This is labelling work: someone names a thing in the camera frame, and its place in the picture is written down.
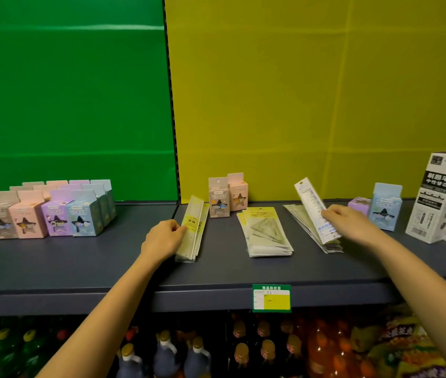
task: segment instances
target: yellow backdrop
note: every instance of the yellow backdrop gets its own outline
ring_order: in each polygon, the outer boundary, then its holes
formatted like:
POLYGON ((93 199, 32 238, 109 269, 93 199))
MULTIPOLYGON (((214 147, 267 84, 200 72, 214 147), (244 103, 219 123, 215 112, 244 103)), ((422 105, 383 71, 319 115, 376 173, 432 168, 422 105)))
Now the yellow backdrop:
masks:
POLYGON ((165 0, 183 203, 417 193, 446 150, 446 0, 165 0))

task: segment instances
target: stack of ruler packages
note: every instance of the stack of ruler packages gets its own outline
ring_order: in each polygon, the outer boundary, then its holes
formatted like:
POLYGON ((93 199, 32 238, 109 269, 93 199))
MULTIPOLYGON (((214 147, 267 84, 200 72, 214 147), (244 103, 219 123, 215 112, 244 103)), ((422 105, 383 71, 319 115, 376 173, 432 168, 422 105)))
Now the stack of ruler packages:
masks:
POLYGON ((326 209, 316 190, 307 178, 295 184, 302 205, 287 204, 284 207, 293 215, 307 234, 326 254, 343 252, 340 235, 323 216, 321 210, 326 209))
POLYGON ((246 238, 249 257, 293 254, 274 207, 249 207, 239 212, 237 217, 246 238))
POLYGON ((192 195, 186 208, 185 216, 183 217, 182 225, 186 225, 188 230, 176 253, 175 260, 177 262, 195 262, 200 249, 200 242, 202 241, 202 234, 204 233, 208 213, 209 204, 204 203, 202 199, 192 195))

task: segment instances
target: hand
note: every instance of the hand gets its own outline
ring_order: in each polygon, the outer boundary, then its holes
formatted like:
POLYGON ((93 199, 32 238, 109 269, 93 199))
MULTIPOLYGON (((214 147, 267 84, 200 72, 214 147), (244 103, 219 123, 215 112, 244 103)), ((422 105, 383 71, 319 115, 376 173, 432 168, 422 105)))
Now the hand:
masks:
POLYGON ((151 228, 141 246, 141 259, 159 265, 174 255, 183 241, 186 226, 180 226, 176 220, 164 220, 151 228))
POLYGON ((337 232, 349 240, 372 247, 385 234, 360 211, 350 207, 332 204, 321 211, 321 215, 333 224, 337 232))

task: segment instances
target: barcode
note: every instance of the barcode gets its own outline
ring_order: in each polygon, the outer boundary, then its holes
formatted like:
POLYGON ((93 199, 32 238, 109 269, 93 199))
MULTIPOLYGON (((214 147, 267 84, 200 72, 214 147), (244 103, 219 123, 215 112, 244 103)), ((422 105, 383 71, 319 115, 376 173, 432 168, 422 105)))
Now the barcode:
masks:
POLYGON ((418 234, 419 236, 426 236, 426 231, 423 231, 422 229, 416 228, 416 227, 412 227, 412 232, 418 234))

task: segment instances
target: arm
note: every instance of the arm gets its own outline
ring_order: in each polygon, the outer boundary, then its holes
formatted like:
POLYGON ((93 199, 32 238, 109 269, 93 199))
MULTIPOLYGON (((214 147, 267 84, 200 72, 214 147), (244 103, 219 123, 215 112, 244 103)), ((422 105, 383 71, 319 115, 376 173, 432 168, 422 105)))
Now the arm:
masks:
POLYGON ((186 227, 175 220, 153 227, 134 264, 37 377, 106 377, 151 275, 163 260, 176 253, 185 232, 186 227))
POLYGON ((341 235, 378 257, 446 360, 446 281, 361 212, 334 204, 321 214, 341 235))

